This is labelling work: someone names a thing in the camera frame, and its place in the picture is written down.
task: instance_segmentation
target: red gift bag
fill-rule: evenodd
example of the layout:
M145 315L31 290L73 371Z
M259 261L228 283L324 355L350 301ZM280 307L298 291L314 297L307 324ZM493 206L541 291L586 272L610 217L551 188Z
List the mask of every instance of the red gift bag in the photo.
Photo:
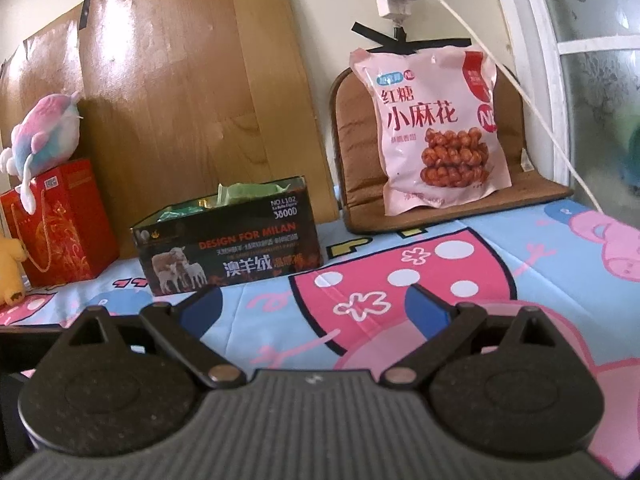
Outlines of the red gift bag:
M28 251L23 266L31 286L90 280L117 259L118 244L88 159L37 176L31 190L36 199L33 215L25 212L15 190L0 196L11 236Z

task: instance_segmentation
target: black box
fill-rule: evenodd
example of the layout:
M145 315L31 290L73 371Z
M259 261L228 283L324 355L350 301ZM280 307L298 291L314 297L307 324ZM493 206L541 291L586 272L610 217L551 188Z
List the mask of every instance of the black box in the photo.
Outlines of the black box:
M322 265L305 179L277 180L286 191L215 207L216 195L156 211L131 228L153 295L233 285ZM158 221L188 206L203 212Z

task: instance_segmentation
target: pink and blue plush toy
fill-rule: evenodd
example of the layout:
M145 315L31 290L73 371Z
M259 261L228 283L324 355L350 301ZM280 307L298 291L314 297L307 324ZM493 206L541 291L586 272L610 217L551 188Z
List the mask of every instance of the pink and blue plush toy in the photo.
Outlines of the pink and blue plush toy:
M50 94L40 99L11 132L12 146L0 153L0 171L20 179L20 201L30 215L36 211L31 179L66 162L78 146L79 99L79 92Z

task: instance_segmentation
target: white cable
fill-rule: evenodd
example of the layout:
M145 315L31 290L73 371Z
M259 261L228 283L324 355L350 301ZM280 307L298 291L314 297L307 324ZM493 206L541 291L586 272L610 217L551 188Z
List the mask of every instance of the white cable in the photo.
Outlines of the white cable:
M519 85L519 83L516 81L516 79L511 75L511 73L507 70L507 68L500 61L498 61L496 59L494 54L492 54L491 51L489 51L489 49L487 48L487 46L482 42L482 40L480 38L478 38L478 35L473 31L473 29L469 26L469 24L465 20L463 20L462 17L455 10L453 10L451 8L451 6L445 0L437 0L437 1L440 2L440 4L445 9L447 9L453 15L453 17L456 18L460 22L460 24L463 27L466 28L466 31L471 35L471 37L478 44L478 46L482 50L484 50L484 52L487 54L489 59L491 59L495 63L495 65L500 69L500 71L504 74L504 76L508 79L508 81L514 86L514 88L522 96L522 100L527 104L527 106L530 108L530 110L538 118L538 120L540 121L540 124L542 124L542 127L543 127L544 131L546 132L546 134L551 139L551 142L553 142L554 146L558 149L558 152L560 153L560 156L561 156L562 160L564 160L564 163L566 164L567 168L569 169L569 172L574 176L574 178L576 179L578 184L580 184L580 186L582 187L584 192L591 199L591 201L593 202L593 205L598 210L598 212L599 213L603 213L602 208L600 207L600 204L596 200L596 197L591 192L591 189L589 189L589 186L587 186L587 184L582 179L582 177L578 174L578 172L575 171L575 168L572 166L571 162L569 161L569 158L564 154L564 150L562 149L562 147L558 143L558 140L556 139L555 135L553 134L553 131L548 126L548 124L546 124L545 118L542 116L542 113L540 113L540 111L536 108L536 106L533 104L533 102L531 101L531 99L529 98L527 93L522 89L522 87Z

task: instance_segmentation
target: yellow plush toy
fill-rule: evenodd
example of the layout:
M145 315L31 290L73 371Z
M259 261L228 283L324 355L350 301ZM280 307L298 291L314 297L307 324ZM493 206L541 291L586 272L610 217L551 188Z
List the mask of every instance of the yellow plush toy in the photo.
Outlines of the yellow plush toy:
M0 302L12 306L24 298L24 283L18 262L27 259L20 240L4 238L0 234Z

